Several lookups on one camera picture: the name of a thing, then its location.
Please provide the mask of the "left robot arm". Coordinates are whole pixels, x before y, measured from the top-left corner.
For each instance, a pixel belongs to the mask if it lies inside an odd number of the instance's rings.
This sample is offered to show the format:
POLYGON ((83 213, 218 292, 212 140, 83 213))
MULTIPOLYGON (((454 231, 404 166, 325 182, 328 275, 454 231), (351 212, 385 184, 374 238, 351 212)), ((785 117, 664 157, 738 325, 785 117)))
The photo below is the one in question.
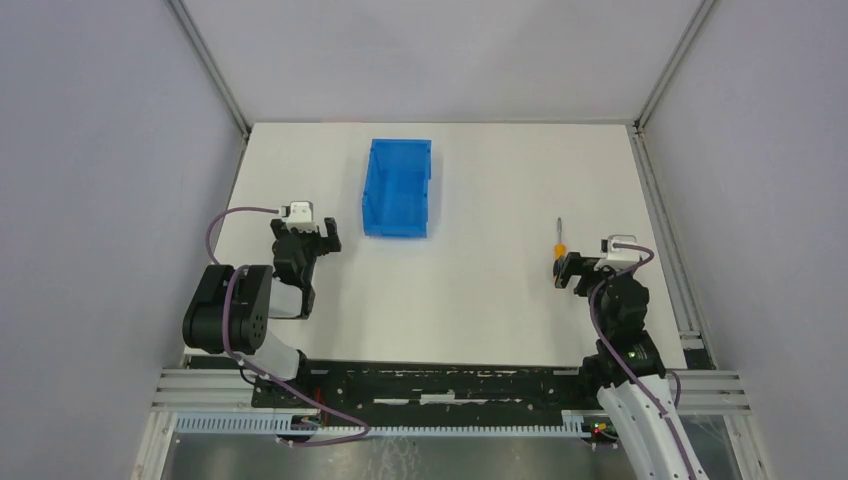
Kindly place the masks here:
POLYGON ((298 377, 305 354, 270 332, 271 320, 305 320, 312 313, 317 260, 342 250, 337 222, 324 227, 285 219, 271 222, 275 240, 269 265, 206 268, 184 315, 182 335, 190 348, 226 354, 239 366, 282 381, 298 377))

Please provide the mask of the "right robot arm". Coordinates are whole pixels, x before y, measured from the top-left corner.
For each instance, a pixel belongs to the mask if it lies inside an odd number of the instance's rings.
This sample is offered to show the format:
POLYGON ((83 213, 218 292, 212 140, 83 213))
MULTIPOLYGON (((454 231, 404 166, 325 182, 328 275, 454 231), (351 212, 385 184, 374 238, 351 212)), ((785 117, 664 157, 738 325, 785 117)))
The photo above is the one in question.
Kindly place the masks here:
POLYGON ((597 351, 584 358, 578 381, 597 399, 639 479, 707 476, 677 411, 679 378, 668 372, 645 323, 650 293, 636 272, 654 252, 613 242, 600 257, 558 247, 552 267, 556 288, 578 280, 575 295, 588 301, 597 351))

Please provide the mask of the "orange black screwdriver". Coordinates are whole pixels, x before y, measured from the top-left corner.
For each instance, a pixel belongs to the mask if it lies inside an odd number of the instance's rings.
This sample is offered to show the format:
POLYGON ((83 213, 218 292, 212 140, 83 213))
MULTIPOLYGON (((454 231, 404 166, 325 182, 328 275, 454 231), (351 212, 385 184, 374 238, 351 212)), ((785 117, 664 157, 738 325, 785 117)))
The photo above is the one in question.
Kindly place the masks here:
POLYGON ((563 221, 561 217, 558 217, 556 220, 556 234, 557 240, 554 247, 555 259, 559 260, 566 255, 566 246, 564 244, 564 236, 563 236, 563 221))

